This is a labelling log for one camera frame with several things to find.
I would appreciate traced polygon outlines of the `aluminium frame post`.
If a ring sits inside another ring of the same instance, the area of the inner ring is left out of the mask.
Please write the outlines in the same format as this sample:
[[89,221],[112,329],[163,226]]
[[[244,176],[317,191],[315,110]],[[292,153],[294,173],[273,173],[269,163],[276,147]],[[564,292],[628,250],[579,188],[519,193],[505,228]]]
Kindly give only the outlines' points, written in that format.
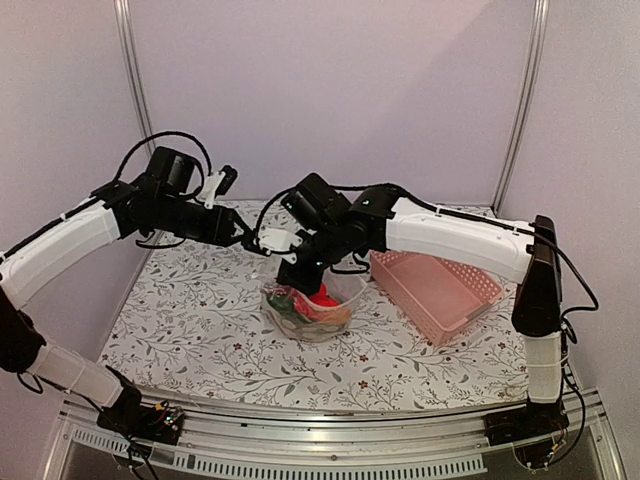
[[153,133],[153,127],[139,66],[130,2],[128,0],[115,0],[114,9],[134,111],[141,134],[147,137]]
[[501,214],[504,208],[526,131],[526,125],[543,57],[549,7],[550,2],[548,0],[536,0],[533,3],[531,31],[525,58],[522,84],[509,140],[507,142],[503,165],[500,170],[498,183],[491,204],[491,210],[497,216]]

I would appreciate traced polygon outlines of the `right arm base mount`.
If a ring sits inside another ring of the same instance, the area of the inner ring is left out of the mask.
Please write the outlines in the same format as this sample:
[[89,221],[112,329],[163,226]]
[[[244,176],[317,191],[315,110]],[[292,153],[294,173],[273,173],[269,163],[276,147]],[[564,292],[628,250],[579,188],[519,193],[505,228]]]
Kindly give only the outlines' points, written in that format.
[[561,400],[553,404],[527,401],[523,407],[483,417],[490,446],[515,444],[516,460],[525,468],[547,468],[566,444],[569,420]]

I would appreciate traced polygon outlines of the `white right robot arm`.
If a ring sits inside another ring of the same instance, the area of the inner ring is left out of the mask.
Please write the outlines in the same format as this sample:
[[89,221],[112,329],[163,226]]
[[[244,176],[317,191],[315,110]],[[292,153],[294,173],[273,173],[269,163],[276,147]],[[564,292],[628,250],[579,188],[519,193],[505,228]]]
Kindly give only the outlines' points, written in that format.
[[427,254],[479,268],[517,284],[511,322],[525,345],[527,402],[512,417],[493,414],[489,426],[517,426],[527,436],[568,424],[562,404],[561,272],[555,226],[499,221],[426,203],[394,184],[356,188],[329,185],[316,173],[285,192],[282,206],[302,226],[288,241],[291,259],[277,281],[306,295],[317,293],[324,272],[349,254],[397,251]]

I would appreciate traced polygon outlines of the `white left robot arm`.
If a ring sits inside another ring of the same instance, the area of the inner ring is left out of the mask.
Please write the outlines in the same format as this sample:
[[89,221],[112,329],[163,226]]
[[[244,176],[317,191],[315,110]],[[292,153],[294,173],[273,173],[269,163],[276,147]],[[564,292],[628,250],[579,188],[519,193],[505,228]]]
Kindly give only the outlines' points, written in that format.
[[91,253],[135,232],[253,247],[256,233],[233,209],[216,204],[237,177],[226,166],[205,173],[195,158],[154,150],[132,182],[115,178],[1,256],[1,368],[28,373],[92,400],[128,434],[148,426],[141,394],[121,374],[60,347],[36,331],[24,308],[51,280]]

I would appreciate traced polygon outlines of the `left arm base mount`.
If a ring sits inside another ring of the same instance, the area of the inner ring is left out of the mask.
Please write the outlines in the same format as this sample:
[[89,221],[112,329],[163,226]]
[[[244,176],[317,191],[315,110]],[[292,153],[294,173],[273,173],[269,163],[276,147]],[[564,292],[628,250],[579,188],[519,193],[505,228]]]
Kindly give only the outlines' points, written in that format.
[[175,446],[180,439],[184,421],[183,408],[162,401],[154,406],[134,405],[127,411],[104,408],[98,414],[97,426],[126,439],[142,439]]

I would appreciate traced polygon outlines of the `clear zip top bag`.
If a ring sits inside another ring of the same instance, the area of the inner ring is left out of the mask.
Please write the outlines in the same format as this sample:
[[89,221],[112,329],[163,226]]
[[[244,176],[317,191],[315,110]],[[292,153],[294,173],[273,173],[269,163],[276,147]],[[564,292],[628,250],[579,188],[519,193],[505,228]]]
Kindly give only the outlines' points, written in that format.
[[350,325],[366,290],[361,276],[324,274],[320,290],[311,296],[274,280],[260,289],[261,311],[287,338],[323,342]]

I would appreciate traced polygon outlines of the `red wrinkled apple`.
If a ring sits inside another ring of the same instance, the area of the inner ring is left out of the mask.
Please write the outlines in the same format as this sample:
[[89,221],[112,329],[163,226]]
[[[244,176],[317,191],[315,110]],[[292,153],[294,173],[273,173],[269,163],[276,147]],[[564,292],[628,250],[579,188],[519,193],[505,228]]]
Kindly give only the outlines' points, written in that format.
[[330,295],[328,294],[328,290],[325,286],[325,284],[322,284],[320,286],[320,289],[317,293],[311,295],[309,297],[309,300],[315,304],[318,305],[320,307],[325,307],[325,308],[334,308],[340,305],[339,302],[337,302],[336,300],[334,300],[333,298],[330,297]]

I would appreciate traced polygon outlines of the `pink plastic basket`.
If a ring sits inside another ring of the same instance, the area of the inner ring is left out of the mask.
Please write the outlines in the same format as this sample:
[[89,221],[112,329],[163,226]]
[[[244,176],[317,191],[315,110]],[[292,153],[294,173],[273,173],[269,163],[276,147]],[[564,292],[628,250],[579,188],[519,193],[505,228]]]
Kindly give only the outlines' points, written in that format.
[[415,328],[441,345],[489,310],[503,288],[484,271],[415,253],[370,254],[371,275]]

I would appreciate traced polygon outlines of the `right aluminium frame post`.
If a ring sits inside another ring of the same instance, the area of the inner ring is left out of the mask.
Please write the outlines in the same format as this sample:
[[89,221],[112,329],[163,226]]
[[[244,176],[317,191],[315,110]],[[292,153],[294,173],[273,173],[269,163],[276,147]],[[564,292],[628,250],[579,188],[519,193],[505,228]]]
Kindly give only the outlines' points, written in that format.
[[503,165],[500,170],[498,183],[491,204],[491,210],[497,216],[501,214],[504,208],[526,131],[526,125],[543,57],[549,7],[550,2],[548,0],[536,0],[533,3],[531,31],[525,58],[522,84],[509,140],[507,142]]

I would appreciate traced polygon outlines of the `floral table cloth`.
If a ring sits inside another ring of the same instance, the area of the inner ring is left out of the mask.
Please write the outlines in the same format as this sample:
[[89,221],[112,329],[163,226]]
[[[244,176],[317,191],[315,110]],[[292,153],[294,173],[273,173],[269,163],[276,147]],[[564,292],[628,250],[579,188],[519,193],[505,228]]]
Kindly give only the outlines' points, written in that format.
[[100,355],[139,386],[259,405],[423,410],[523,400],[528,375],[515,287],[437,346],[369,283],[350,327],[322,343],[286,338],[261,312],[263,259],[160,239]]

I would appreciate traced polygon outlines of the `red chili pepper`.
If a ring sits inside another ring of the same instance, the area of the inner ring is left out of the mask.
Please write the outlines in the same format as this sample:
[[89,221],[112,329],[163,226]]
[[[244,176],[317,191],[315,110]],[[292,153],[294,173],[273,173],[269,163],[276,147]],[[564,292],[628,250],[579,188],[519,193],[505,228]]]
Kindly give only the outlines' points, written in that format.
[[343,325],[348,323],[352,317],[351,310],[341,305],[325,308],[303,300],[295,300],[294,302],[298,315],[307,323]]

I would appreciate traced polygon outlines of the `aluminium front rail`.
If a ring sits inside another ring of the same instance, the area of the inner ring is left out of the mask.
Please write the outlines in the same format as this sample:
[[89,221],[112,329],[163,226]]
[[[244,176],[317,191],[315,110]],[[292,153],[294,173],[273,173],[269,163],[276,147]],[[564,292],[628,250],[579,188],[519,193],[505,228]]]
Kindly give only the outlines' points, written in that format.
[[45,479],[627,479],[599,393],[564,398],[570,419],[557,464],[519,464],[523,443],[491,445],[486,415],[506,406],[426,411],[309,411],[145,389],[185,411],[176,445],[142,461],[96,424],[77,398],[63,402]]

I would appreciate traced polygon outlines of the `left aluminium frame post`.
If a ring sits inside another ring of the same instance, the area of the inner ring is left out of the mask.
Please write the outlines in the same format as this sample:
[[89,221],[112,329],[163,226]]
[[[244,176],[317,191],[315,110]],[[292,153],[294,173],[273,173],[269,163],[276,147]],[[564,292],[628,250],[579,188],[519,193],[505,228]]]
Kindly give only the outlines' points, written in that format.
[[139,66],[130,2],[128,0],[115,0],[114,9],[134,111],[141,134],[147,137],[153,133],[153,127]]

